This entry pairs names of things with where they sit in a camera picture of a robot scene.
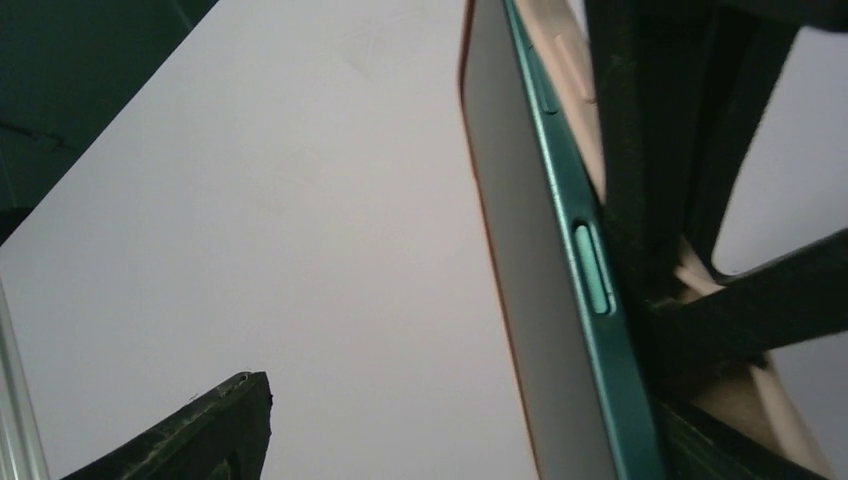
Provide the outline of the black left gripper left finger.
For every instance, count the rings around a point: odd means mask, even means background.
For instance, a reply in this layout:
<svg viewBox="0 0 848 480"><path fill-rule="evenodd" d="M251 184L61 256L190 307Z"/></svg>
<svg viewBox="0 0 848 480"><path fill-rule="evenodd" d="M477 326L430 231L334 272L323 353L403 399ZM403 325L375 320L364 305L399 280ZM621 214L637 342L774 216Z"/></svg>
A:
<svg viewBox="0 0 848 480"><path fill-rule="evenodd" d="M271 438L267 374L239 372L69 479L258 479Z"/></svg>

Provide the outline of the phone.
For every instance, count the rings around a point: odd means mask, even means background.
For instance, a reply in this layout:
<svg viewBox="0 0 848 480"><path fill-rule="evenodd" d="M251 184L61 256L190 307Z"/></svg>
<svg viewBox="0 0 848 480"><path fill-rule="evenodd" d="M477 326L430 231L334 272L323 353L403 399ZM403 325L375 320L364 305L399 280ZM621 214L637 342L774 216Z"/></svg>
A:
<svg viewBox="0 0 848 480"><path fill-rule="evenodd" d="M778 348L668 378L643 368L604 233L587 16L565 1L468 2L458 83L538 476L672 479L652 405L669 395L831 478L772 363ZM676 299L701 299L839 231L739 275L713 265L718 237L703 260L683 247Z"/></svg>

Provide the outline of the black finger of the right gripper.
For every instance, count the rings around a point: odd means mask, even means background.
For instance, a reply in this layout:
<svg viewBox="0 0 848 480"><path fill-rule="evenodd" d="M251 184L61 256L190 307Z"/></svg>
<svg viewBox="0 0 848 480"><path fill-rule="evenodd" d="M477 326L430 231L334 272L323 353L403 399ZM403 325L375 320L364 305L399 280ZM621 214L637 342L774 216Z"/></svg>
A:
<svg viewBox="0 0 848 480"><path fill-rule="evenodd" d="M589 1L604 233L640 361L668 378L847 328L839 231L691 303L681 250L713 251L800 28L847 29L843 1Z"/></svg>

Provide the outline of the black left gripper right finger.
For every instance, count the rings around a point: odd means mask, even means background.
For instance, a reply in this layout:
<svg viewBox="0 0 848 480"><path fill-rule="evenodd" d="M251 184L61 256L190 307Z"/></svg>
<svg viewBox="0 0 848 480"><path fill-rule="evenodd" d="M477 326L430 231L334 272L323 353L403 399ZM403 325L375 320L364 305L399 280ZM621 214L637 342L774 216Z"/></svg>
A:
<svg viewBox="0 0 848 480"><path fill-rule="evenodd" d="M659 395L652 405L672 479L823 479L690 403Z"/></svg>

